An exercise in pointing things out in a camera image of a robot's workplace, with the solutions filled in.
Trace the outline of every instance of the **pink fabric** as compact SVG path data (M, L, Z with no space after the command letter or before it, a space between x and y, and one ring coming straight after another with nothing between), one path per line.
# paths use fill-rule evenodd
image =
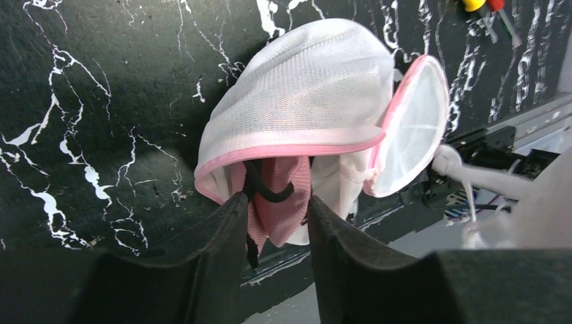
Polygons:
M233 193L242 191L246 169L242 163L231 166ZM308 157L280 157L262 160L262 179L273 192L281 192L292 182L294 192L283 202L269 202L259 194L248 205L248 234L258 247L266 238L277 247L300 226L306 216L312 192Z

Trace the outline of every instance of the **black drawstring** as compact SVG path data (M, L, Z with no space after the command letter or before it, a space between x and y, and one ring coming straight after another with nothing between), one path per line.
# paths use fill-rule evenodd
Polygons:
M246 177L244 179L244 186L242 192L247 196L248 201L252 201L254 196L258 193L262 198L271 203L281 203L288 199L294 192L294 185L289 182L284 190L281 192L273 192L266 186L262 175L258 171L257 165L260 161L243 161L246 167ZM246 234L246 258L253 271L258 267L258 247L250 235Z
M255 193L256 192L259 193L264 199L266 199L271 203L281 203L284 200L288 199L288 197L290 197L292 192L294 192L294 185L291 182L289 182L288 186L286 186L286 188L281 192L278 193L273 192L266 186L266 184L264 184L262 175L260 175L260 172L258 172L256 166L254 165L254 162L243 161L243 163L244 166L246 167L246 179L244 181L244 184L246 186L246 183L250 181L250 183L248 184L249 187L247 188L250 194L253 193L253 191L255 191Z

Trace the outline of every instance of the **white fabric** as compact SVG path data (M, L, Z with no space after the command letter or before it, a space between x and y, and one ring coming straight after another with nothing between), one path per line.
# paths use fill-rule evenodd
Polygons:
M197 190L223 203L239 190L231 189L237 163L288 156L315 157L312 193L344 219L364 184L373 196L402 189L429 163L449 96L432 57L416 60L391 100L393 71L387 48L349 20L311 22L279 37L214 108L200 143ZM286 242L308 244L306 226Z

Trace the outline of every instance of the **black marble surface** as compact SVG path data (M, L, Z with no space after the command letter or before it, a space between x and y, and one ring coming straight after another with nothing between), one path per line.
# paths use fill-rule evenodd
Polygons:
M482 21L449 0L2 0L0 248L145 257L216 225L217 206L192 175L209 114L258 50L313 20L369 27L401 72L421 53L436 56L451 87L449 136L547 101L572 1L505 10L523 39L516 50L499 18L493 45ZM365 198L358 219L395 203ZM269 248L262 264L304 251Z

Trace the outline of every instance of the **black cord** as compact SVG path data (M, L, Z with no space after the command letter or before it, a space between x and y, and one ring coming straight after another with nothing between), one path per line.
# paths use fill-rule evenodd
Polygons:
M294 185L289 182L288 185L284 190L281 192L273 192L270 190L264 180L262 179L262 175L256 169L256 166L252 163L252 161L243 161L244 167L246 167L246 180L245 185L248 188L248 192L246 195L252 195L254 197L254 190L259 193L264 199L271 203L281 203L284 200L288 199L290 195L294 192Z
M498 208L498 205L475 205L475 209L481 209L481 210L487 210L487 211L495 211ZM449 205L449 206L445 206L445 207L441 207L441 208L436 208L436 209L441 209L444 211L450 211L453 209L471 209L471 207L469 205Z

